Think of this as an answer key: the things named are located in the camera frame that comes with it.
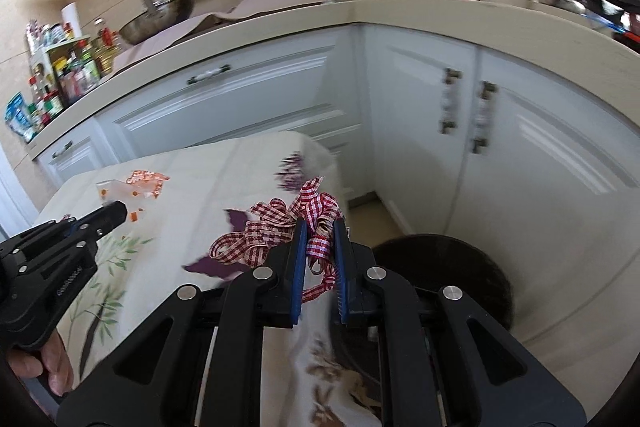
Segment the person's left hand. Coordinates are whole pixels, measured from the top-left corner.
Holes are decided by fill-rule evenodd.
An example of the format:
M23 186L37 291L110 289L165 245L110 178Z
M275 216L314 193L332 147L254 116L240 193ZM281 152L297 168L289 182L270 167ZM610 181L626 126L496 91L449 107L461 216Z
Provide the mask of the person's left hand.
M73 389L74 372L63 340L54 331L39 351L38 357L11 349L6 355L13 373L20 378L36 378L47 373L50 390L62 397Z

